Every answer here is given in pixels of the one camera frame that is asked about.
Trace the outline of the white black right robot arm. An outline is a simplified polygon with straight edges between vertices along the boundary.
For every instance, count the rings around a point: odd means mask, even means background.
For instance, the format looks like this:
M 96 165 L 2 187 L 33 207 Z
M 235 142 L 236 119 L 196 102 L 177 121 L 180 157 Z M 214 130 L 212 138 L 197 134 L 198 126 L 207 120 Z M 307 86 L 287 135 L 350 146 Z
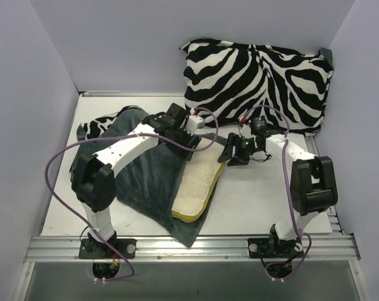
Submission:
M 256 152 L 264 152 L 282 163 L 289 212 L 272 226 L 267 249 L 282 256 L 289 241 L 299 239 L 309 223 L 338 202 L 333 161 L 306 151 L 289 140 L 286 130 L 273 129 L 264 117 L 240 121 L 231 132 L 219 163 L 245 166 Z

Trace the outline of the cream quilted pillow yellow trim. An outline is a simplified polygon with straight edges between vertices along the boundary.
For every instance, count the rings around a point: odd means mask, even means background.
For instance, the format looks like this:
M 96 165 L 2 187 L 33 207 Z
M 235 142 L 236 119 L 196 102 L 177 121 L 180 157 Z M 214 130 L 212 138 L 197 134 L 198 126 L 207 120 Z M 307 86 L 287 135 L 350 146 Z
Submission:
M 214 143 L 195 152 L 186 164 L 181 183 L 173 202 L 172 215 L 185 223 L 195 222 L 204 213 L 225 164 L 218 158 L 223 146 Z

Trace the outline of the grey zebra pillowcase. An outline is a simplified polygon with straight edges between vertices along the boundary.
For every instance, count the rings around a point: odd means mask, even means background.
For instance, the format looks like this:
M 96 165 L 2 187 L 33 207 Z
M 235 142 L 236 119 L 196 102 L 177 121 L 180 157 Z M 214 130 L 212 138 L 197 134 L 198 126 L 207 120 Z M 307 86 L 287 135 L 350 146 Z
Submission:
M 111 145 L 107 137 L 128 134 L 145 117 L 147 112 L 137 106 L 127 106 L 117 113 L 82 123 L 77 139 L 87 141 L 77 154 L 92 154 Z M 222 146 L 224 137 L 203 134 L 201 143 Z M 172 215 L 173 202 L 188 162 L 174 155 L 165 145 L 159 145 L 132 161 L 115 179 L 116 198 L 122 204 L 150 218 L 165 228 L 171 236 L 186 247 L 191 247 L 204 225 L 208 205 L 195 222 L 185 223 Z

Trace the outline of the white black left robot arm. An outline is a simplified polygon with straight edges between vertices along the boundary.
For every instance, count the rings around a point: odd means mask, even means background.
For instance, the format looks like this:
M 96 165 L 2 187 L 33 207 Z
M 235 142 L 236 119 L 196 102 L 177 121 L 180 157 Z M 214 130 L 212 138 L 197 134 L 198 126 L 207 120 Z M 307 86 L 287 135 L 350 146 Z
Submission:
M 146 151 L 166 142 L 167 148 L 188 161 L 201 139 L 196 131 L 205 120 L 197 111 L 172 104 L 167 112 L 145 117 L 126 136 L 93 154 L 81 154 L 72 169 L 72 190 L 84 207 L 90 224 L 88 238 L 102 258 L 115 252 L 117 233 L 112 226 L 110 205 L 116 197 L 115 178 Z

